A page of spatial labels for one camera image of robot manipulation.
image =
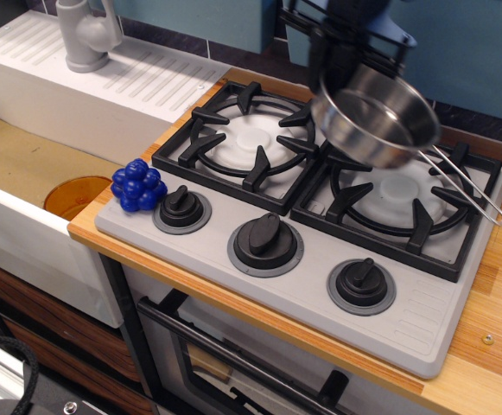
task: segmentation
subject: wooden cabinet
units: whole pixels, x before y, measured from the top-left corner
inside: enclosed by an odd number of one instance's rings
[[[38,361],[89,393],[134,415],[151,414],[118,330],[0,269],[0,317]]]

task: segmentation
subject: screw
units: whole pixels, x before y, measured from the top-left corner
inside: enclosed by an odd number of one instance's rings
[[[491,346],[492,344],[494,344],[494,339],[492,338],[492,335],[484,335],[482,340],[487,346]]]
[[[72,415],[73,413],[76,413],[78,410],[78,404],[75,402],[67,402],[66,405],[64,405],[64,413],[66,415]]]

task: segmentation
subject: pan handle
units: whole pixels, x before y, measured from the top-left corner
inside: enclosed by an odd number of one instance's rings
[[[477,190],[480,194],[481,194],[481,197],[483,197],[483,199],[485,199],[486,201],[488,201],[490,203],[490,205],[496,209],[496,211],[499,213],[500,217],[502,218],[502,209],[500,209],[500,207],[497,206],[497,204],[487,195],[485,195],[485,193],[479,188],[479,186],[477,186],[472,180],[469,179],[469,177],[467,177],[459,168],[458,166],[456,166],[454,163],[452,163],[450,161],[450,159],[442,152],[440,151],[436,146],[433,146],[433,150],[442,158],[442,160],[444,160],[445,162],[448,163],[448,165],[455,170],[456,173],[458,173],[458,175],[460,175],[460,177],[465,180],[468,184],[472,185],[472,187]],[[425,153],[423,153],[422,151],[418,151],[417,152],[421,157],[423,157],[423,159],[429,163],[440,175],[444,176],[449,182],[450,184],[462,195],[464,196],[467,201],[469,201],[483,216],[485,216],[485,218],[487,218],[489,221],[491,221],[494,225],[498,226],[498,227],[502,227],[502,219],[501,220],[496,220],[494,218],[492,218],[487,212],[485,212],[485,209],[483,209],[479,203],[477,203],[470,195],[468,195],[466,192],[464,192],[464,190],[462,190],[460,188],[460,186],[458,186],[453,180],[451,180],[442,170],[441,168],[439,168],[439,166],[437,166],[435,164],[435,162],[433,162],[433,160],[431,160],[429,157],[427,157],[425,155]]]

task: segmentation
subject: toy stove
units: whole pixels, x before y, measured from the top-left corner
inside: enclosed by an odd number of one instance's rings
[[[443,149],[502,202],[501,162]],[[423,378],[439,373],[492,223],[424,161],[358,164],[308,104],[228,82],[152,165],[162,203],[127,213],[112,200],[99,230]]]

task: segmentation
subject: faucet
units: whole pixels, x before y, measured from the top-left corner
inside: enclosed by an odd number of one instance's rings
[[[107,52],[122,42],[113,0],[101,0],[106,17],[95,17],[88,0],[58,0],[57,16],[67,49],[67,66],[79,73],[93,72],[109,60]]]

